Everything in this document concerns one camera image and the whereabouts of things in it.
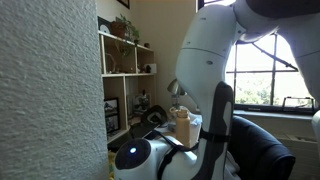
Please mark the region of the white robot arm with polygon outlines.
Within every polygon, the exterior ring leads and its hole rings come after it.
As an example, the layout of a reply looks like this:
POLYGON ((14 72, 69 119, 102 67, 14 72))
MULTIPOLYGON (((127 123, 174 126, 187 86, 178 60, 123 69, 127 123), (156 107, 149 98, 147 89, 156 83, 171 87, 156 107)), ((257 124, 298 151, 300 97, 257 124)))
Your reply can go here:
POLYGON ((234 104, 233 90, 225 82, 231 47, 281 34, 309 93, 320 100, 319 27, 320 0, 236 0, 199 9, 175 71, 202 115, 197 151, 164 135, 130 140, 116 154, 114 180, 224 180, 234 104))

